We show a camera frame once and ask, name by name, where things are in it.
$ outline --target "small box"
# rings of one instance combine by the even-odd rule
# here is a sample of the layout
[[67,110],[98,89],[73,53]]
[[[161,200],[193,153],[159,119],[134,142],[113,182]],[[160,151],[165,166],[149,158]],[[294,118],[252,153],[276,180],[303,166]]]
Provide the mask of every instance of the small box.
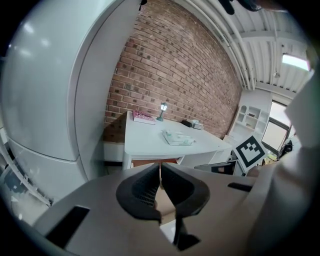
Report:
[[192,124],[191,127],[194,129],[203,130],[205,128],[204,125],[198,121],[192,119],[187,119],[187,121]]

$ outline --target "window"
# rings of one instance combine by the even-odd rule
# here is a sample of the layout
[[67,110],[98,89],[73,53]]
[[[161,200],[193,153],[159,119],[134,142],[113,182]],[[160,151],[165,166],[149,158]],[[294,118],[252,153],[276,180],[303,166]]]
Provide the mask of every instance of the window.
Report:
[[309,71],[309,65],[306,60],[289,55],[289,54],[284,54],[282,56],[282,63],[293,65],[303,70]]
[[272,102],[269,121],[262,138],[265,148],[276,155],[291,134],[291,122],[285,114],[285,109],[286,106]]

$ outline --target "refrigerator door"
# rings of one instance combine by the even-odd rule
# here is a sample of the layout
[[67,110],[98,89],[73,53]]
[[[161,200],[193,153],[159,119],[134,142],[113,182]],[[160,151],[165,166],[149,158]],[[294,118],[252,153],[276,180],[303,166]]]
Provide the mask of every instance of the refrigerator door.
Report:
[[30,182],[53,203],[88,181],[80,159],[60,160],[33,152],[11,139],[9,145]]
[[12,140],[46,156],[78,159],[75,97],[95,36],[89,32],[97,31],[96,21],[121,2],[44,0],[23,20],[10,43],[1,78],[3,123]]

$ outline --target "shelf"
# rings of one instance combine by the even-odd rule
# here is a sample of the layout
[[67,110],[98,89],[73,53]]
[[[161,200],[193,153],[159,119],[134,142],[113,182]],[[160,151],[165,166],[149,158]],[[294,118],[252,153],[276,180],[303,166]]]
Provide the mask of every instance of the shelf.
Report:
[[257,123],[258,123],[258,119],[252,117],[252,116],[249,116],[249,115],[246,115],[245,116],[245,120],[244,120],[244,123],[247,125],[250,125],[249,127],[251,127],[253,130],[256,128],[257,126]]
[[249,114],[254,115],[254,118],[256,118],[256,119],[259,118],[260,111],[261,110],[259,108],[256,108],[256,107],[253,107],[253,106],[249,107]]
[[243,126],[244,128],[247,128],[248,130],[255,131],[255,129],[253,129],[253,128],[249,127],[249,126],[246,126],[246,125],[243,124],[242,122],[237,121],[236,123],[237,123],[238,125],[240,125],[240,126]]
[[267,127],[267,124],[265,122],[258,121],[258,124],[255,127],[255,130],[262,134],[265,131],[266,127]]
[[259,116],[259,121],[267,123],[269,118],[269,114],[267,112],[261,111]]
[[247,115],[246,117],[258,121],[258,118],[252,117],[251,115]]
[[241,114],[245,114],[247,111],[247,107],[245,105],[243,105],[241,108],[240,108],[240,113]]
[[239,113],[238,122],[243,122],[245,118],[245,114]]

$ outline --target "pink book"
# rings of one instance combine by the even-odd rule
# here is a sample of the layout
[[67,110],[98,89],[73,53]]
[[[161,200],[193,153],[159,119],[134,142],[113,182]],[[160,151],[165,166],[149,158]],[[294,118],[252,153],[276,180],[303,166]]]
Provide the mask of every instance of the pink book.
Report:
[[156,124],[156,120],[146,112],[134,110],[132,111],[132,116],[133,116],[133,121],[135,122],[140,122],[140,123],[145,123],[150,125]]

